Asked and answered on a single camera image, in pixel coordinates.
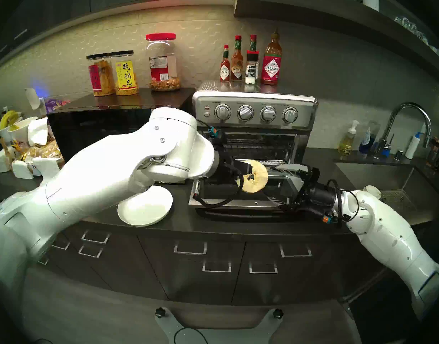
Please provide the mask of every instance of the chrome faucet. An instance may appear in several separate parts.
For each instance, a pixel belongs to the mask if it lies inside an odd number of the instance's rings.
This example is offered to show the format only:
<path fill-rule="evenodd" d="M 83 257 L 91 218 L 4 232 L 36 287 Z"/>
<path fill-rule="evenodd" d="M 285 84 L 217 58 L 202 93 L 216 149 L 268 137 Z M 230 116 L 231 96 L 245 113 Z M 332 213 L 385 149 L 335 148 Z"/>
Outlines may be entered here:
<path fill-rule="evenodd" d="M 423 142 L 423 146 L 425 148 L 428 147 L 429 140 L 431 138 L 431 120 L 429 119 L 428 113 L 426 113 L 425 110 L 421 106 L 417 105 L 416 103 L 405 102 L 402 105 L 397 106 L 393 110 L 393 112 L 391 113 L 390 119 L 388 120 L 387 127 L 385 128 L 385 131 L 383 132 L 382 139 L 378 143 L 378 148 L 375 151 L 375 155 L 377 155 L 378 153 L 381 153 L 383 148 L 387 144 L 388 135 L 390 134 L 391 127 L 393 126 L 393 122 L 395 121 L 397 114 L 401 110 L 408 108 L 408 107 L 413 107 L 413 108 L 417 109 L 423 115 L 423 118 L 425 119 L 425 129 L 426 129 L 425 130 L 425 140 Z"/>

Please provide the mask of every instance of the stainless steel sink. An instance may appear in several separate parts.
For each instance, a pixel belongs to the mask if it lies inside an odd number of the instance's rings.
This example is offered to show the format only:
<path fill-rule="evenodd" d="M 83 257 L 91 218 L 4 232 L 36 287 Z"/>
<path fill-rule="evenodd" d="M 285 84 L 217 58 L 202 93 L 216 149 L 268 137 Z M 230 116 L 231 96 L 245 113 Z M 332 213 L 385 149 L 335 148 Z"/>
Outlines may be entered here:
<path fill-rule="evenodd" d="M 433 220 L 439 213 L 439 194 L 425 177 L 411 165 L 374 165 L 336 163 L 333 175 L 344 188 L 377 187 L 382 201 L 392 207 L 411 225 Z"/>

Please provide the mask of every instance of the microwave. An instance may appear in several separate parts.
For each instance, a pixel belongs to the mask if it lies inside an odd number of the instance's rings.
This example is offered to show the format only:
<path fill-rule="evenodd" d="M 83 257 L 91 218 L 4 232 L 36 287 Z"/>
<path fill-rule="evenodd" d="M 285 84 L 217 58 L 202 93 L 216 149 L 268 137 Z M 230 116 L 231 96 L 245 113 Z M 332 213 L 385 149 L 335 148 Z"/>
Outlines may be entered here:
<path fill-rule="evenodd" d="M 78 151 L 112 134 L 137 131 L 149 121 L 153 109 L 178 108 L 193 114 L 194 88 L 152 92 L 140 88 L 128 96 L 84 96 L 47 114 L 54 137 L 65 161 Z"/>

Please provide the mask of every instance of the red lid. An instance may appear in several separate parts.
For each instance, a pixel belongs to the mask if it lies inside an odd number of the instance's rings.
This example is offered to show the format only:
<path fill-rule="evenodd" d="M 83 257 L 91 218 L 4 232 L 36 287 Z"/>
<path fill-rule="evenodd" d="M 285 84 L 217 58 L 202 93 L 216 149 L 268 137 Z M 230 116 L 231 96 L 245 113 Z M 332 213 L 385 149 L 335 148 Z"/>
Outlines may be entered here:
<path fill-rule="evenodd" d="M 154 40 L 174 40 L 174 39 L 176 39 L 175 33 L 153 33 L 146 35 L 146 40 L 149 40 L 150 42 Z"/>

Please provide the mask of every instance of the wall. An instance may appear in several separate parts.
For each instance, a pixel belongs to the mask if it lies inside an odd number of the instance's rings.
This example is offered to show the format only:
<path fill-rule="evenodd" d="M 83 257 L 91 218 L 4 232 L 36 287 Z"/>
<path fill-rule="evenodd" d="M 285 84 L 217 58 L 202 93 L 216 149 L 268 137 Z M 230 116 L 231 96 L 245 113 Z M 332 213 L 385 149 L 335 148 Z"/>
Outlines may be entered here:
<path fill-rule="evenodd" d="M 134 11 L 90 21 L 47 37 L 0 67 L 0 111 L 4 106 L 31 115 L 24 88 L 40 96 L 74 100 L 91 93 L 86 55 L 132 49 L 140 86 L 150 81 L 145 35 L 174 32 L 184 86 L 198 86 L 219 74 L 224 44 L 234 35 L 257 34 L 263 52 L 278 26 L 283 47 L 280 83 L 295 94 L 319 99 L 318 115 L 308 146 L 335 148 L 351 120 L 371 119 L 382 125 L 391 110 L 405 101 L 422 105 L 439 136 L 439 83 L 412 63 L 375 45 L 343 34 L 307 26 L 259 19 L 236 19 L 232 6 L 184 6 Z M 406 111 L 396 119 L 394 150 L 404 148 L 423 119 Z M 361 137 L 356 138 L 358 145 Z"/>

